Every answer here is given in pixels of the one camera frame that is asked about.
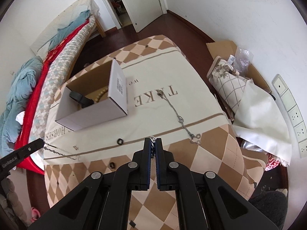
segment white box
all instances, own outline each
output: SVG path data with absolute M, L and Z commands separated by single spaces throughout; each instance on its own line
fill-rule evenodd
M 80 109 L 70 96 L 71 91 L 93 99 L 108 86 L 108 94 L 98 103 Z M 116 60 L 104 63 L 79 76 L 65 87 L 56 122 L 73 131 L 110 121 L 128 114 L 126 77 Z

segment wooden bed leg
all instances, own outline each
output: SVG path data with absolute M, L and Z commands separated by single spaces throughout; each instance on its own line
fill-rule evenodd
M 105 37 L 105 36 L 106 36 L 106 33 L 104 32 L 104 30 L 103 30 L 103 28 L 102 28 L 100 22 L 99 22 L 97 19 L 96 19 L 96 27 L 97 27 L 98 32 L 99 32 L 99 34 L 101 35 L 101 37 L 102 37 L 102 38 Z

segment open cardboard box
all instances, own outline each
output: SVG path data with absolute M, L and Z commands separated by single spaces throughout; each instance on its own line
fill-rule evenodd
M 69 96 L 71 91 L 75 91 L 95 100 L 106 86 L 108 93 L 98 103 L 83 109 Z M 59 102 L 55 121 L 77 131 L 127 114 L 126 78 L 118 62 L 113 59 L 67 84 Z
M 229 56 L 231 54 L 234 56 L 237 50 L 237 45 L 233 41 L 229 40 L 207 43 L 206 45 L 213 59 L 220 56 L 221 58 L 228 60 Z M 272 92 L 266 81 L 252 64 L 248 66 L 248 71 L 245 76 L 253 79 L 255 85 L 262 88 L 266 92 Z

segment floor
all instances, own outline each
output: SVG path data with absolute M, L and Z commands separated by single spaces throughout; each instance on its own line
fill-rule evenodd
M 119 16 L 119 20 L 122 23 L 122 27 L 127 27 L 132 24 L 132 21 L 128 15 L 128 13 L 124 13 Z
M 167 36 L 180 47 L 191 65 L 207 84 L 210 91 L 214 93 L 214 88 L 206 78 L 206 74 L 213 62 L 213 59 L 206 47 L 204 38 L 199 36 L 192 29 L 170 14 L 160 16 L 139 33 L 135 32 L 133 25 L 129 25 L 120 30 L 114 31 L 105 38 L 97 36 L 90 40 L 86 43 L 84 49 L 82 50 L 73 69 L 72 76 L 81 71 L 84 68 L 84 65 L 87 63 L 93 63 L 107 54 L 135 41 L 160 34 Z M 268 190 L 269 188 L 285 187 L 286 184 L 282 184 L 281 182 L 281 177 L 285 173 L 284 171 L 284 168 L 277 167 L 269 172 L 265 172 L 259 186 L 254 192 L 254 195 L 260 194 L 261 188 L 264 186 L 266 186 L 264 190 Z M 44 177 L 40 176 L 32 182 L 39 183 L 35 185 L 35 190 L 40 187 L 40 192 L 37 194 L 37 196 L 35 196 L 35 194 L 30 194 L 30 201 L 33 206 L 41 211 L 41 213 L 44 213 L 49 208 L 47 195 L 45 194 Z

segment white door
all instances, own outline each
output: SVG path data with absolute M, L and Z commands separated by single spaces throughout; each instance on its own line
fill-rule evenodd
M 163 14 L 159 0 L 122 0 L 122 2 L 137 33 Z

